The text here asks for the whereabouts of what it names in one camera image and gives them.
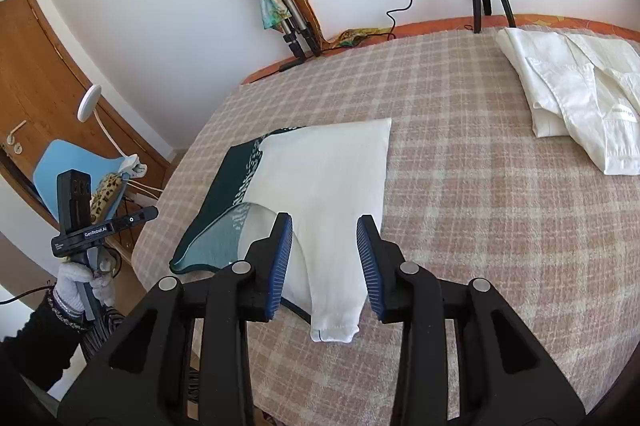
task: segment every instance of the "round metal bolt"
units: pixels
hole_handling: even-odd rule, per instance
[[[245,262],[244,260],[242,262],[236,262],[231,270],[236,274],[247,274],[249,271],[251,271],[251,264],[249,262]]]
[[[479,292],[489,292],[491,284],[484,278],[476,278],[474,280],[474,289]]]
[[[400,265],[400,270],[405,274],[416,274],[420,271],[420,267],[418,267],[418,264],[414,262],[403,262]]]
[[[161,291],[171,291],[175,289],[176,285],[178,285],[177,279],[175,279],[173,276],[165,276],[160,280],[158,287]]]

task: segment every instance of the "white shirt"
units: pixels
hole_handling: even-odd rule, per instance
[[[570,135],[607,175],[640,174],[640,56],[626,41],[504,29],[537,137]]]

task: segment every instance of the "white glove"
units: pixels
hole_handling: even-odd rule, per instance
[[[75,262],[65,262],[58,270],[58,281],[53,289],[53,297],[58,305],[71,317],[79,318],[84,313],[84,305],[76,282],[89,283],[94,288],[94,296],[107,306],[115,304],[115,287],[111,276],[111,262],[108,258],[100,262],[96,274],[88,267]]]

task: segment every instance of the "plaid blanket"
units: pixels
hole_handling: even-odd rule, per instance
[[[494,38],[395,40],[233,92],[143,229],[133,254],[141,282],[170,274],[230,146],[285,126],[391,117],[383,238],[440,278],[489,279],[592,408],[640,340],[640,183],[604,176],[568,137],[534,138]],[[350,345],[314,344],[283,308],[270,324],[250,324],[255,404],[290,426],[388,424],[401,327],[379,324],[367,303],[360,329]],[[449,366],[455,416],[454,355]]]

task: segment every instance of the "black sleeve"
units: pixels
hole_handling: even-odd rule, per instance
[[[83,332],[60,311],[49,290],[24,328],[2,344],[22,376],[49,390],[69,368]]]

